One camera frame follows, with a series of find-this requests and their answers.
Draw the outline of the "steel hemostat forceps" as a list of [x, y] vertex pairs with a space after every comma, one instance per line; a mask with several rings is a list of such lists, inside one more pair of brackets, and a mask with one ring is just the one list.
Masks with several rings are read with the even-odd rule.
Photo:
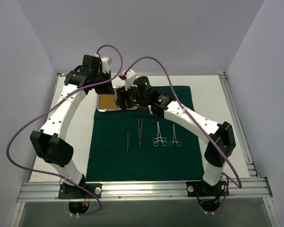
[[169, 146], [177, 146], [177, 147], [181, 147], [182, 143], [180, 141], [177, 140], [177, 136], [176, 136], [176, 129], [175, 129], [175, 125], [173, 124], [173, 138], [172, 141], [169, 142]]

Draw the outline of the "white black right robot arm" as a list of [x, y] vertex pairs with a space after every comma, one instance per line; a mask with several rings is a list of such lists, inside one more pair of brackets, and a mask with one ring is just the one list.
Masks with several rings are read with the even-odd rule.
[[218, 189], [225, 164], [232, 166], [229, 156], [236, 147], [232, 125], [228, 122], [211, 121], [182, 104], [176, 95], [159, 92], [152, 86], [121, 87], [116, 90], [116, 105], [122, 110], [142, 108], [150, 114], [172, 121], [200, 138], [206, 145], [204, 157], [207, 161], [201, 191], [212, 195]]

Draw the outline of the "steel tray with brown liner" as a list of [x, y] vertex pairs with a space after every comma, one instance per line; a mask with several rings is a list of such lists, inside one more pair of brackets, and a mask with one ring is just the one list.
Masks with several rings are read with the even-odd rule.
[[131, 111], [138, 109], [125, 90], [125, 86], [113, 86], [106, 93], [97, 94], [96, 109], [100, 112]]

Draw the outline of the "steel surgical scissors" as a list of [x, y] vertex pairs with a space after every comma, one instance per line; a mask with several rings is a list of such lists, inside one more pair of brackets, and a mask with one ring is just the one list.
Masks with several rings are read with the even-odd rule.
[[164, 147], [167, 146], [167, 140], [165, 137], [162, 137], [160, 132], [160, 124], [157, 121], [157, 137], [153, 138], [153, 146], [157, 147], [160, 143]]

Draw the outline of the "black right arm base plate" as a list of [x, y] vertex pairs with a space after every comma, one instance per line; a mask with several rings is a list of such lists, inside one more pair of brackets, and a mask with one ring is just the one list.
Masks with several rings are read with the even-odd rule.
[[217, 197], [228, 196], [226, 191], [227, 182], [220, 180], [216, 185], [210, 186], [204, 180], [186, 182], [186, 192], [188, 197]]

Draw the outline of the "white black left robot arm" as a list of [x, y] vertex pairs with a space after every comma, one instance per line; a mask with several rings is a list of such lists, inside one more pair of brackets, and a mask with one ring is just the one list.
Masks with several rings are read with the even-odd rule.
[[54, 110], [38, 131], [33, 131], [30, 140], [39, 158], [51, 165], [69, 187], [74, 198], [85, 195], [84, 174], [73, 162], [74, 148], [66, 141], [69, 125], [81, 102], [94, 85], [102, 94], [113, 94], [110, 82], [111, 57], [100, 54], [84, 55], [82, 64], [69, 72], [63, 82], [62, 91]]

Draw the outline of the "steel tweezers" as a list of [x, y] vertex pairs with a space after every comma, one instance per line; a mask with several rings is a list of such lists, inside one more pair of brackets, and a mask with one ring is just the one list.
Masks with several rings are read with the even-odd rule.
[[126, 152], [129, 151], [129, 144], [130, 144], [130, 136], [131, 136], [131, 133], [128, 131], [127, 132], [127, 147], [126, 147]]
[[141, 145], [142, 145], [142, 126], [138, 127], [138, 139], [139, 139], [139, 149], [141, 149]]

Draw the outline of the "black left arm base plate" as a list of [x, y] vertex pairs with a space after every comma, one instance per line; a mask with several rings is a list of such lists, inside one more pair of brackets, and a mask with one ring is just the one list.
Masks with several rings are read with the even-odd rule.
[[78, 188], [77, 186], [71, 186], [66, 183], [60, 185], [58, 199], [87, 199], [94, 197], [88, 192], [92, 193], [95, 197], [101, 198], [102, 193], [102, 184], [101, 183], [80, 183], [80, 186], [85, 190]]

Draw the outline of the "dark green surgical cloth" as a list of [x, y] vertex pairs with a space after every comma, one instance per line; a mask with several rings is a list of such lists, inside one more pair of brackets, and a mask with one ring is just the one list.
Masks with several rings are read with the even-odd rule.
[[[143, 118], [142, 145], [139, 149], [138, 118]], [[167, 146], [153, 146], [157, 121]], [[181, 147], [169, 146], [173, 124]], [[131, 133], [129, 151], [127, 132]], [[200, 180], [204, 168], [199, 139], [174, 122], [147, 113], [95, 111], [86, 179], [95, 181], [172, 181]]]

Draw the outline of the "steel scalpel handle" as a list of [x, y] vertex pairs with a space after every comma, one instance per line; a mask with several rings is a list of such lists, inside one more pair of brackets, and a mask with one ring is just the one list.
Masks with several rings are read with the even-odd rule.
[[138, 137], [141, 138], [142, 136], [142, 124], [143, 118], [138, 118]]

